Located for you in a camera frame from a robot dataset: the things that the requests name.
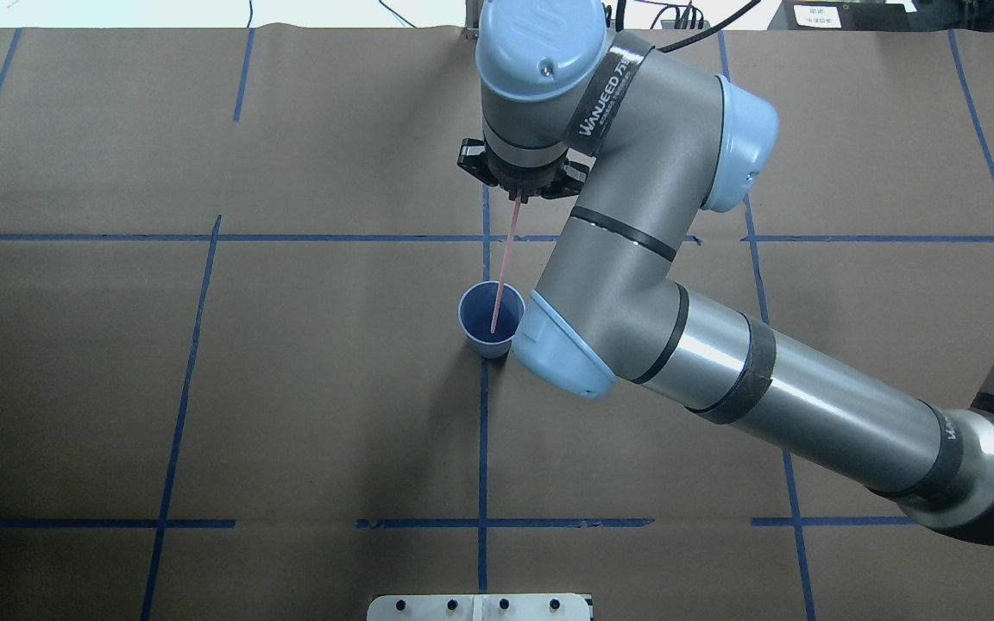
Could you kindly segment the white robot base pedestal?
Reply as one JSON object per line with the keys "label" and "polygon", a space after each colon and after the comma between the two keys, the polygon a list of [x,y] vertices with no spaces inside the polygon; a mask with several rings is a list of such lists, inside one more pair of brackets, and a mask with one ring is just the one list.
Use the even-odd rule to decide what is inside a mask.
{"label": "white robot base pedestal", "polygon": [[595,620],[580,593],[387,594],[371,601],[367,620]]}

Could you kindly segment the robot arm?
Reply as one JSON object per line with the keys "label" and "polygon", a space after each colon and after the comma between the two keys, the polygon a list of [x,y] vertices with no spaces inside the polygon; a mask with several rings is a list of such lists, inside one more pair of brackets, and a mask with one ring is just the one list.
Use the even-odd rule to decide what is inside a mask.
{"label": "robot arm", "polygon": [[575,201],[514,356],[584,398],[643,386],[994,546],[994,365],[944,409],[670,277],[698,213],[738,207],[778,135],[770,103],[671,52],[599,1],[481,3],[482,138],[458,165],[513,199]]}

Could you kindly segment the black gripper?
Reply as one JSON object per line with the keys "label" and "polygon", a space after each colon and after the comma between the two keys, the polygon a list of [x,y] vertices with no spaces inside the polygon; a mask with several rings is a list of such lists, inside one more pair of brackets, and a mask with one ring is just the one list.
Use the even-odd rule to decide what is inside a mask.
{"label": "black gripper", "polygon": [[515,166],[497,154],[487,154],[486,164],[494,184],[509,193],[524,198],[561,199],[568,196],[563,188],[563,166],[569,159],[560,157],[543,166]]}

